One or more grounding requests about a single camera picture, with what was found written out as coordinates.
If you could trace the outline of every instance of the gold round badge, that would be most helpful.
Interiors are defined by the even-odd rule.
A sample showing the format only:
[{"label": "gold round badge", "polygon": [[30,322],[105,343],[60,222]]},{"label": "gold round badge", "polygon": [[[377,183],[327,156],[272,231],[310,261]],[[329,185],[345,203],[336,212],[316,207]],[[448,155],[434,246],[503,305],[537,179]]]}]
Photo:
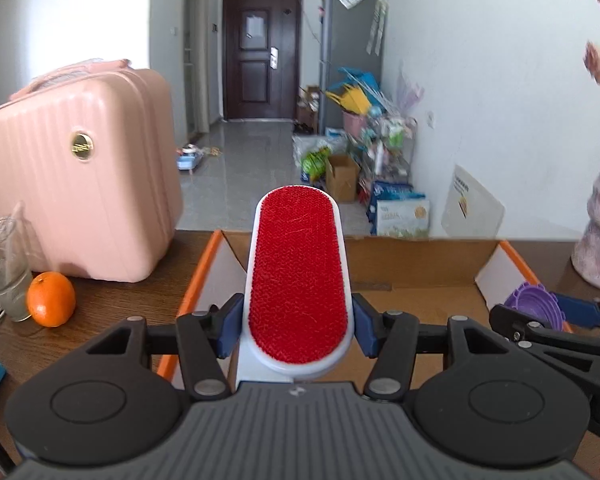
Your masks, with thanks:
[{"label": "gold round badge", "polygon": [[90,159],[91,155],[93,155],[93,141],[91,140],[91,137],[84,132],[74,133],[71,151],[80,160]]}]

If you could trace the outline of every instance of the yellow bag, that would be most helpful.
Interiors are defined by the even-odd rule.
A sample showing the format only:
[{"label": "yellow bag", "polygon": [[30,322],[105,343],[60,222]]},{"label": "yellow bag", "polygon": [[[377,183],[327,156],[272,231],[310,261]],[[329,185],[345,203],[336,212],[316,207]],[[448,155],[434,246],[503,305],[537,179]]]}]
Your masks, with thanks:
[{"label": "yellow bag", "polygon": [[369,99],[366,98],[362,88],[347,84],[342,86],[345,88],[342,95],[335,94],[334,92],[325,92],[324,94],[329,99],[339,104],[347,112],[357,115],[366,115],[369,108],[371,108],[371,103],[369,102]]}]

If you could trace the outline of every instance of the gray refrigerator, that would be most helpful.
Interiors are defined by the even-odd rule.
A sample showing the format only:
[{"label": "gray refrigerator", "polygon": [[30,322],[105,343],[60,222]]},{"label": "gray refrigerator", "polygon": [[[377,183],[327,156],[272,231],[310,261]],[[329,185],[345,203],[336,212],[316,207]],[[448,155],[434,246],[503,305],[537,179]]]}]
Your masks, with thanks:
[{"label": "gray refrigerator", "polygon": [[324,92],[346,76],[338,72],[342,66],[371,72],[378,84],[382,77],[382,48],[376,55],[376,40],[371,54],[366,53],[369,33],[374,20],[376,0],[362,0],[347,9],[339,0],[324,1],[322,37],[320,40],[320,110],[318,129],[342,128],[342,109]]}]

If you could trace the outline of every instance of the orange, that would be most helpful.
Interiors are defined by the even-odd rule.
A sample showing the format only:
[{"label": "orange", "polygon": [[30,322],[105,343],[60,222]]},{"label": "orange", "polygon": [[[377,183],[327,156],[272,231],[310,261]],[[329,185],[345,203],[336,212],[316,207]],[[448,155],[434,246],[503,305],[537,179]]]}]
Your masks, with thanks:
[{"label": "orange", "polygon": [[36,323],[60,326],[74,313],[74,286],[59,272],[43,272],[29,285],[27,308]]}]

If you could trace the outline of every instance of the front door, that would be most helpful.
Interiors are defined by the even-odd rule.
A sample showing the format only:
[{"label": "front door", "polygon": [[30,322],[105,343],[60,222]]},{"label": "front door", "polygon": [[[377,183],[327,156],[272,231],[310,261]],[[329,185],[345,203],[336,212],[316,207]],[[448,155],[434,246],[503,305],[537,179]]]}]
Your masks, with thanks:
[{"label": "front door", "polygon": [[224,115],[292,119],[301,0],[223,0]]}]

